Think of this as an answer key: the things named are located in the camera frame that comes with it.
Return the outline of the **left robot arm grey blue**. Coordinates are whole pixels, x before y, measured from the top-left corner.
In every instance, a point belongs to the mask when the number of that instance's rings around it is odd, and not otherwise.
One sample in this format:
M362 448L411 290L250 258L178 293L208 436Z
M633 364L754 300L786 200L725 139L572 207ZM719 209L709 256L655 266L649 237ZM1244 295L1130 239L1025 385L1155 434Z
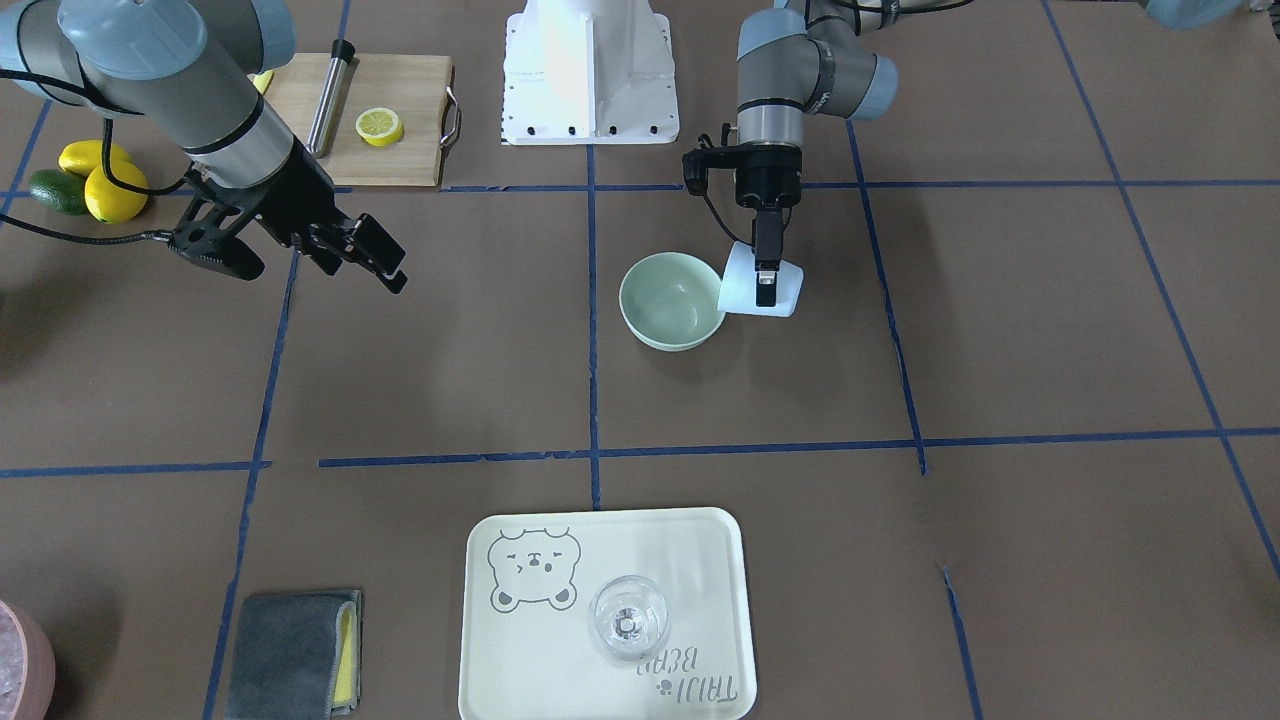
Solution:
M732 176L733 201L751 213L732 236L721 306L730 313L790 316L804 272L786 254L805 179L806 119L845 124L882 118L901 88L893 59L864 38L906 17L940 15L959 1L773 1L739 31L733 120L719 138L699 136L681 160L684 188L707 199L710 174Z

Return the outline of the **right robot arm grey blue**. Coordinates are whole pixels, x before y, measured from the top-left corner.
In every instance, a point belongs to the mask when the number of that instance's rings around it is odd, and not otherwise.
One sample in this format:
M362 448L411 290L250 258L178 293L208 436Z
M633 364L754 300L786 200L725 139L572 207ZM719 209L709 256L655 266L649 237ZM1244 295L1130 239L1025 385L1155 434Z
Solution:
M294 20L283 1L17 1L3 10L3 76L114 119L147 117L192 161L184 214L151 238L188 263L252 281L264 265L241 231L334 275L349 263L390 292L404 250L369 214L347 217L330 176L251 76L287 64Z

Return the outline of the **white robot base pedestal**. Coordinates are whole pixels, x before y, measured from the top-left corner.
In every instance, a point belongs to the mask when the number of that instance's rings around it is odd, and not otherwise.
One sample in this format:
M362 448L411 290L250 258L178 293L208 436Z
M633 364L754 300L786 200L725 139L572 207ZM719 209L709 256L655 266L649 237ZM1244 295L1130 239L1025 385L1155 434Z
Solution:
M504 40L503 143L678 138L671 23L649 1L527 1Z

